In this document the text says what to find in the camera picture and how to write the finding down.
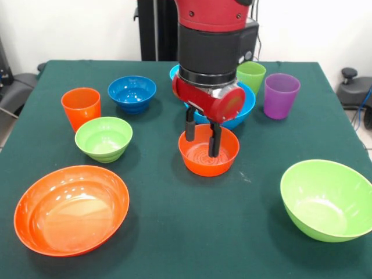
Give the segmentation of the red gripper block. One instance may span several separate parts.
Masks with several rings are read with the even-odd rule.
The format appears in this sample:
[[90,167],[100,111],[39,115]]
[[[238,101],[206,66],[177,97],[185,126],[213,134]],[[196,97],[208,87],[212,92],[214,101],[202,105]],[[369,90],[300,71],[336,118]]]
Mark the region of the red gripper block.
[[245,91],[235,81],[222,88],[199,88],[187,83],[177,74],[172,81],[176,97],[188,104],[185,121],[185,138],[191,142],[195,139],[196,110],[211,120],[212,136],[209,139],[209,156],[219,155],[221,127],[219,124],[235,118],[242,109],[246,96]]

